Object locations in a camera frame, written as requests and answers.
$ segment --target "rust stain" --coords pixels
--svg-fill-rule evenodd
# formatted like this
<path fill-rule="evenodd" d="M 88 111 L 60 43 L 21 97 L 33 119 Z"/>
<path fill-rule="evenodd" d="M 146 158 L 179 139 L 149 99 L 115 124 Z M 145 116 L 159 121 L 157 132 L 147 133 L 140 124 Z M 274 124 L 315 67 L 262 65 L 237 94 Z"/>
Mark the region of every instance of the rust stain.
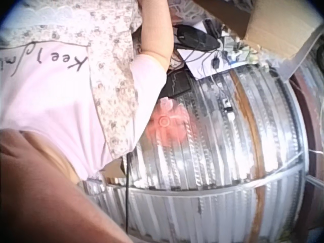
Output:
<path fill-rule="evenodd" d="M 230 70 L 229 73 L 234 82 L 234 85 L 236 86 L 235 95 L 234 95 L 235 100 L 237 101 L 237 104 L 244 118 L 248 121 L 251 136 L 252 136 L 254 155 L 256 158 L 256 165 L 254 165 L 254 167 L 251 169 L 252 176 L 253 179 L 261 179 L 266 176 L 266 173 L 264 167 L 261 138 L 259 136 L 257 122 L 253 115 L 253 111 L 251 109 L 248 97 L 245 94 L 245 91 L 243 89 L 241 82 L 239 81 L 238 76 L 236 75 L 234 70 Z M 263 219 L 263 213 L 264 213 L 266 188 L 265 186 L 257 187 L 255 188 L 255 192 L 257 195 L 258 202 L 257 202 L 256 213 L 252 223 L 252 230 L 250 232 L 249 237 L 247 238 L 248 243 L 255 243 L 258 241 L 262 219 Z"/>

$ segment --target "floral shirt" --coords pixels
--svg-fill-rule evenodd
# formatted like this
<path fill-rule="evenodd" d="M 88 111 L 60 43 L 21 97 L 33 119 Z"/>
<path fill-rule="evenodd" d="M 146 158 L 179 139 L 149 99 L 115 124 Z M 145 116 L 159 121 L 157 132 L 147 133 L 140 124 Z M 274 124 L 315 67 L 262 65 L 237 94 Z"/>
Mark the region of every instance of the floral shirt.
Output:
<path fill-rule="evenodd" d="M 24 0 L 1 26 L 0 47 L 46 41 L 87 47 L 94 102 L 115 159 L 129 149 L 126 127 L 138 106 L 131 34 L 141 23 L 136 0 Z"/>

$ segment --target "black device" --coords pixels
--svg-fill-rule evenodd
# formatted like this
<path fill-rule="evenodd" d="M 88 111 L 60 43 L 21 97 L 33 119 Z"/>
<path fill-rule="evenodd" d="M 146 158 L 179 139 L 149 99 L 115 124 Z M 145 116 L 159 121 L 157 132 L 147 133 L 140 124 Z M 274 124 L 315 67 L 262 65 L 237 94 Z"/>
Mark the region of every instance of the black device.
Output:
<path fill-rule="evenodd" d="M 220 47 L 217 39 L 199 29 L 183 24 L 177 25 L 176 28 L 178 41 L 187 49 L 209 52 Z"/>

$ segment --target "pink t-shirt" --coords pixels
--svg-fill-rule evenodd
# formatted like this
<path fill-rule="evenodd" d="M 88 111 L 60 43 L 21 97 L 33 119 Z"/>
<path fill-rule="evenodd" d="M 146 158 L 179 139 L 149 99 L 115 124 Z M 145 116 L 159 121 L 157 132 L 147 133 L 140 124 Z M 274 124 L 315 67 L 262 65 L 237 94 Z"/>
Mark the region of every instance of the pink t-shirt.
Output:
<path fill-rule="evenodd" d="M 128 136 L 135 147 L 167 76 L 147 55 L 138 55 L 131 71 L 138 109 Z M 44 42 L 0 50 L 0 74 L 0 129 L 45 136 L 82 180 L 111 162 L 91 93 L 86 47 Z"/>

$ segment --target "person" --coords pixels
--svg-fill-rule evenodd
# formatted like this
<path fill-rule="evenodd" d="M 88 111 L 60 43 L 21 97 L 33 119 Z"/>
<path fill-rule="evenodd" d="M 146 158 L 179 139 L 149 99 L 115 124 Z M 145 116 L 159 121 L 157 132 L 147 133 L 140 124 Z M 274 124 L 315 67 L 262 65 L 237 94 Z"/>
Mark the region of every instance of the person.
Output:
<path fill-rule="evenodd" d="M 39 7 L 41 2 L 53 6 Z M 132 50 L 125 50 L 123 36 L 130 27 L 120 21 L 132 17 L 121 13 L 131 11 L 132 6 L 124 7 L 133 2 L 29 0 L 14 21 L 4 22 L 2 28 L 16 28 L 11 35 L 0 34 L 7 43 L 0 50 L 1 236 L 6 242 L 132 242 L 76 183 L 135 147 L 166 83 L 173 51 L 168 2 L 140 1 L 142 53 L 128 63 L 123 56 Z M 82 12 L 86 4 L 92 6 Z M 84 45 L 84 32 L 69 31 L 76 25 L 53 24 L 54 10 L 102 26 L 89 31 Z M 87 13 L 89 18 L 80 17 Z M 37 21 L 21 21 L 28 27 L 23 29 L 18 20 L 24 16 Z M 131 108 L 120 110 L 116 101 Z"/>

